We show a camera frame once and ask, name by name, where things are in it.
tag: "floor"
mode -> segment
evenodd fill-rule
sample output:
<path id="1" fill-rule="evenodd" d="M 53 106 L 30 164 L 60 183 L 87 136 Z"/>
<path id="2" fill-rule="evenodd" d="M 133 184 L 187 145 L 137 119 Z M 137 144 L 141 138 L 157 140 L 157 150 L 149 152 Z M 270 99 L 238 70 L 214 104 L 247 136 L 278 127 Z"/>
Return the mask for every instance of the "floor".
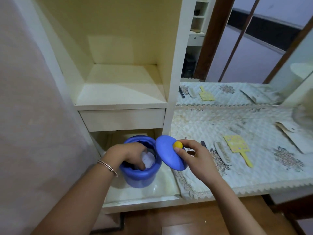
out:
<path id="1" fill-rule="evenodd" d="M 274 214 L 261 196 L 241 201 L 268 235 L 296 235 L 288 220 Z M 176 207 L 132 211 L 125 214 L 123 231 L 110 235 L 226 235 L 229 234 L 215 201 Z"/>

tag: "drawer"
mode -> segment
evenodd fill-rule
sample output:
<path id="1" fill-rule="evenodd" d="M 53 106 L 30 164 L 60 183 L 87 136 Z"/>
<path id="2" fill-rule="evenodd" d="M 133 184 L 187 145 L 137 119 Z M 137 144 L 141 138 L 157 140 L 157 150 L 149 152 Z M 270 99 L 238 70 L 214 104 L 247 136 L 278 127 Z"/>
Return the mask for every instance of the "drawer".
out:
<path id="1" fill-rule="evenodd" d="M 163 128 L 165 109 L 79 111 L 89 130 L 113 131 Z"/>
<path id="2" fill-rule="evenodd" d="M 188 46 L 202 46 L 204 41 L 204 36 L 189 36 Z"/>

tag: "white comb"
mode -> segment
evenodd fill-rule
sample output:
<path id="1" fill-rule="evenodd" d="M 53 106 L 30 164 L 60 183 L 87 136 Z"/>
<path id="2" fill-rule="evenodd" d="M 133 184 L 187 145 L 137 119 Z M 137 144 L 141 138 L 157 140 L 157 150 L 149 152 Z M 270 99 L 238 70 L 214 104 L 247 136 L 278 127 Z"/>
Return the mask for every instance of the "white comb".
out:
<path id="1" fill-rule="evenodd" d="M 221 158 L 221 160 L 227 165 L 230 166 L 231 165 L 231 160 L 229 158 L 229 156 L 227 155 L 223 145 L 221 142 L 215 142 L 214 143 L 214 147 L 215 150 L 217 151 L 217 154 L 219 155 L 219 157 Z"/>

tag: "right hand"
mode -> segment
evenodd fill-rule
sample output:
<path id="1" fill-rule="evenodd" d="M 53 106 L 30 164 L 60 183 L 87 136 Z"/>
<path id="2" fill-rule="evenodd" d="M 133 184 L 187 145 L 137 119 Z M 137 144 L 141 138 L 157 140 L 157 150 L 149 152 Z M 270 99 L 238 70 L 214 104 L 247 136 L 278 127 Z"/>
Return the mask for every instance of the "right hand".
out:
<path id="1" fill-rule="evenodd" d="M 195 140 L 178 140 L 184 147 L 195 150 L 194 157 L 184 149 L 174 148 L 175 152 L 188 164 L 191 172 L 204 184 L 212 185 L 221 179 L 209 150 Z"/>

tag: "bracelet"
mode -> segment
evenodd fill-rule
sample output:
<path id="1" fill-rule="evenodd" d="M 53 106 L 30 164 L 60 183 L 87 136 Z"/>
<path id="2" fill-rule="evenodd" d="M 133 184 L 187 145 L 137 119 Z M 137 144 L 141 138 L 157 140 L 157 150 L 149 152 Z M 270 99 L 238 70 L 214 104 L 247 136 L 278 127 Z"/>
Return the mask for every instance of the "bracelet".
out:
<path id="1" fill-rule="evenodd" d="M 107 163 L 105 163 L 105 162 L 103 162 L 103 161 L 101 161 L 101 160 L 98 160 L 98 163 L 100 163 L 100 164 L 106 166 L 110 171 L 112 171 L 112 172 L 114 173 L 114 176 L 117 177 L 116 171 L 115 171 L 110 165 L 108 165 Z"/>

